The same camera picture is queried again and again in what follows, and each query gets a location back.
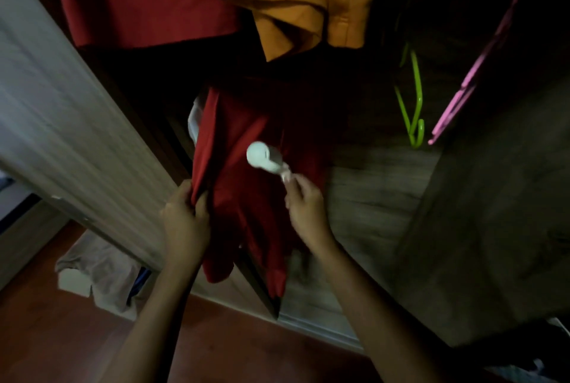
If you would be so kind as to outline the person's right hand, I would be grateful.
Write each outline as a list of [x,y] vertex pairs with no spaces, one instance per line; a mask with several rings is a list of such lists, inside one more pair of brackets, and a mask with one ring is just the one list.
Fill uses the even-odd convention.
[[324,196],[303,175],[293,174],[291,180],[297,181],[297,204],[288,210],[291,224],[318,259],[327,257],[336,248],[336,240],[327,219]]

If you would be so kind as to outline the person's left hand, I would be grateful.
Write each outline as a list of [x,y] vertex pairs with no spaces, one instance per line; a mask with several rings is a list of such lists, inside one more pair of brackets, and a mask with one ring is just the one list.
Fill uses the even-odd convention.
[[208,223],[196,220],[196,203],[192,203],[193,182],[184,180],[160,212],[166,234],[166,265],[195,271],[210,243]]

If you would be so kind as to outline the dark red garment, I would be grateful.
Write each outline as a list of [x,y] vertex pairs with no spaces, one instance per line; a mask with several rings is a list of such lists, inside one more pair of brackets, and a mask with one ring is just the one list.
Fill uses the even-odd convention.
[[193,159],[191,202],[209,191],[211,242],[203,260],[210,283],[231,274],[240,247],[264,271],[268,294],[283,297],[287,262],[301,245],[284,205],[281,178],[246,159],[251,143],[276,148],[293,173],[324,189],[330,161],[330,105],[308,84],[249,81],[205,96]]

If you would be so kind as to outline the white plastic hanger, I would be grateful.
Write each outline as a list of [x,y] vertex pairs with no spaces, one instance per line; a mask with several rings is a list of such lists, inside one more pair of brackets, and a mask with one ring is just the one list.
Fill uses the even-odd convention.
[[278,149],[262,141],[252,142],[246,151],[247,162],[256,169],[279,176],[283,183],[291,180],[292,172]]

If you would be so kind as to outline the person's right forearm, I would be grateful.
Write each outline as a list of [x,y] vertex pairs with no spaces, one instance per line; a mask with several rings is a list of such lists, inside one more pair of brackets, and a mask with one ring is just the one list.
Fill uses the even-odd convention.
[[418,324],[331,235],[306,244],[383,383],[452,383]]

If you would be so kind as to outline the person's left forearm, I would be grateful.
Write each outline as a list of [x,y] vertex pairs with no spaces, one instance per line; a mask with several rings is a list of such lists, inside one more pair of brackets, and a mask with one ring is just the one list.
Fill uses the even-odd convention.
[[167,263],[98,383],[167,383],[183,313],[201,259]]

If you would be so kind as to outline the white garment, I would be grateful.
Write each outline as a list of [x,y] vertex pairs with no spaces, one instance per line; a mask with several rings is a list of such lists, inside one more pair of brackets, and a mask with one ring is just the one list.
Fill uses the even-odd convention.
[[196,146],[200,131],[203,112],[208,99],[208,94],[196,97],[188,117],[188,133],[191,141]]

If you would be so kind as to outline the grey cloth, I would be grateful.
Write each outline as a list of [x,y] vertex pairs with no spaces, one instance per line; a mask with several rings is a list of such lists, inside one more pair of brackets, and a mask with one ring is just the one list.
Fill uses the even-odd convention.
[[60,290],[129,321],[137,319],[154,281],[150,269],[89,230],[56,261],[55,272]]

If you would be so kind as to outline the green plastic hanger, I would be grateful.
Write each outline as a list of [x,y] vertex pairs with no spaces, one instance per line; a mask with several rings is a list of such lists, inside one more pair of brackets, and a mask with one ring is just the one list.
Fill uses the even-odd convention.
[[[407,64],[410,64],[411,76],[414,84],[414,108],[412,114],[408,113],[406,103],[399,87],[400,77]],[[401,53],[401,58],[397,66],[393,88],[401,111],[406,134],[412,149],[419,149],[424,142],[425,121],[421,117],[424,103],[424,93],[422,87],[421,73],[416,51],[410,47],[410,43],[405,41]]]

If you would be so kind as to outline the light wooden wardrobe door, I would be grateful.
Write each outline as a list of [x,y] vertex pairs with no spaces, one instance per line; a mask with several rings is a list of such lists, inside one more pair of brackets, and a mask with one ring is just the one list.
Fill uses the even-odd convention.
[[61,0],[0,0],[0,170],[161,270],[159,210],[191,174],[168,118],[186,128],[231,46],[223,35],[79,48]]

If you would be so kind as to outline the wooden wardrobe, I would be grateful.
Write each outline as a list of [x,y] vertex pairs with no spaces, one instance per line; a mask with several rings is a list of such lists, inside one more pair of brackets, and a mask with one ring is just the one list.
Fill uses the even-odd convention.
[[[380,0],[359,53],[320,48],[264,64],[251,25],[238,36],[167,48],[189,112],[192,84],[284,80],[301,64],[335,71],[338,143],[326,199],[341,243],[413,315],[452,346],[570,312],[570,9],[520,0],[514,23],[475,73],[445,136],[410,148],[392,83],[426,126],[437,121],[509,0]],[[563,0],[570,5],[570,0]]]

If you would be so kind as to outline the pink plastic hanger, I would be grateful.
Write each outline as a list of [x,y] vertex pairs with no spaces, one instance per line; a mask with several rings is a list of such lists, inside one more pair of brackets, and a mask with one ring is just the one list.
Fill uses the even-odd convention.
[[438,122],[431,131],[431,138],[428,140],[428,145],[434,145],[446,128],[451,124],[455,116],[461,111],[464,104],[470,98],[476,88],[476,79],[481,73],[484,63],[488,60],[490,55],[498,50],[505,42],[509,30],[512,26],[514,14],[520,0],[512,0],[506,12],[503,15],[493,37],[489,40],[487,45],[482,50],[481,54],[477,57],[472,67],[469,69],[466,77],[460,85],[460,89],[452,97],[446,109],[440,116]]

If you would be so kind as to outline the pale crumpled cloth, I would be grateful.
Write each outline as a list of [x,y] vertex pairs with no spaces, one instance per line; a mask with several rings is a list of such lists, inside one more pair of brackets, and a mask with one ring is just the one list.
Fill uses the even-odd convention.
[[496,337],[484,368],[510,381],[570,383],[570,315],[551,317]]

